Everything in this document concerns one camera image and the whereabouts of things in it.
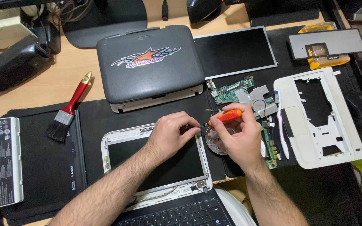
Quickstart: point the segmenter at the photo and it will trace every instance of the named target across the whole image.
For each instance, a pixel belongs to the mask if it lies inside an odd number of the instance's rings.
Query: keyboard panel
[[[216,198],[124,220],[116,226],[231,226]]]

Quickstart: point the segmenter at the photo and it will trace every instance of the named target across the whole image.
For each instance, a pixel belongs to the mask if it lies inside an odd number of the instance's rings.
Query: orange star logo
[[[135,57],[135,59],[133,60],[133,62],[138,62],[144,59],[152,59],[152,55],[154,55],[155,53],[159,52],[161,49],[152,51],[152,48],[148,49],[148,51],[146,51],[144,54],[140,54],[139,56]]]

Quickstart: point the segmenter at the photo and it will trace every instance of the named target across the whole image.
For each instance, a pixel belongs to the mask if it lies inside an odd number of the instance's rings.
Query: gold brush ferrule
[[[92,72],[88,72],[88,73],[83,77],[81,83],[89,84],[91,78],[92,78]]]

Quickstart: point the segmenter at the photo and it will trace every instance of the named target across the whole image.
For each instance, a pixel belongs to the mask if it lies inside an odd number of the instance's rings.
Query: alpinestars sticker
[[[143,54],[132,54],[127,57],[123,57],[120,60],[115,61],[111,64],[111,66],[117,65],[120,66],[121,64],[126,64],[126,68],[134,68],[137,66],[151,64],[160,62],[163,60],[165,56],[172,55],[173,53],[177,52],[180,48],[169,49],[170,47],[152,50],[149,48]]]

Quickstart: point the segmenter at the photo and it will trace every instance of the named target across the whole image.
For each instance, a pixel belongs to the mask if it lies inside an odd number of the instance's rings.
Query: orange screwdriver
[[[219,116],[217,118],[222,122],[228,122],[228,121],[234,121],[234,120],[238,119],[239,117],[241,117],[242,114],[243,113],[241,112],[241,110],[234,109],[234,110],[227,111],[222,116]],[[205,123],[205,124],[201,125],[200,127],[211,126],[211,125],[212,125],[212,123],[209,120],[208,123]]]

